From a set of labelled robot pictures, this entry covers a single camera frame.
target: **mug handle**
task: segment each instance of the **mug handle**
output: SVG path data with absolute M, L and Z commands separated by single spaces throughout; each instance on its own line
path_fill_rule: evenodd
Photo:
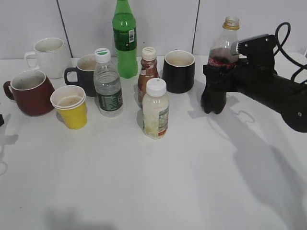
M 8 98 L 10 98 L 11 100 L 15 100 L 15 99 L 14 99 L 14 96 L 13 96 L 11 90 L 10 90 L 10 86 L 11 86 L 11 82 L 10 82 L 10 81 L 5 82 L 5 83 L 3 84 L 4 92 L 5 92 L 5 94 L 6 94 L 6 96 L 7 96 Z
M 37 62 L 36 62 L 36 64 L 35 64 L 34 66 L 30 66 L 30 64 L 29 64 L 29 62 L 28 62 L 28 57 L 29 57 L 29 56 L 33 56 L 33 55 L 35 55 L 35 52 L 34 52 L 34 51 L 26 52 L 26 53 L 24 54 L 24 59 L 25 59 L 27 65 L 28 65 L 28 67 L 30 67 L 30 68 L 32 68 L 32 69 L 38 69 L 38 64 L 37 64 Z
M 70 73 L 70 72 L 76 72 L 77 71 L 77 68 L 76 67 L 70 67 L 70 68 L 67 68 L 64 72 L 64 81 L 66 83 L 66 85 L 79 85 L 78 84 L 78 80 L 77 81 L 68 81 L 67 79 L 67 74 Z

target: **white mug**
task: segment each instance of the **white mug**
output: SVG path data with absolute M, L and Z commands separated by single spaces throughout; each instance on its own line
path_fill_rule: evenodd
M 30 66 L 28 57 L 35 55 L 37 64 Z M 50 37 L 35 43 L 34 51 L 24 54 L 27 65 L 33 69 L 42 70 L 50 79 L 58 79 L 64 76 L 66 68 L 72 67 L 71 56 L 64 41 Z

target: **dark red mug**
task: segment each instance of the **dark red mug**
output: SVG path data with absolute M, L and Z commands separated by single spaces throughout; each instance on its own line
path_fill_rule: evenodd
M 29 116 L 40 116 L 53 110 L 50 96 L 54 88 L 40 70 L 28 70 L 18 74 L 3 85 L 8 98 L 15 100 L 22 112 Z

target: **cola bottle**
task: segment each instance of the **cola bottle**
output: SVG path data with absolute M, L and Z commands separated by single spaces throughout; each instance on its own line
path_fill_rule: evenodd
M 226 17 L 223 24 L 223 31 L 211 46 L 208 65 L 215 67 L 226 66 L 231 69 L 239 59 L 239 55 L 230 53 L 231 44 L 238 40 L 237 30 L 240 28 L 239 18 Z M 214 112 L 219 114 L 226 104 L 226 92 L 216 92 L 210 89 L 207 82 L 206 88 L 201 96 L 201 103 L 205 113 Z

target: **green soda bottle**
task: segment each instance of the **green soda bottle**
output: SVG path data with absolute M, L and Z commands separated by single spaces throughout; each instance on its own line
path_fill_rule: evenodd
M 132 78 L 138 73 L 136 21 L 128 0 L 117 0 L 112 25 L 119 75 L 127 79 Z

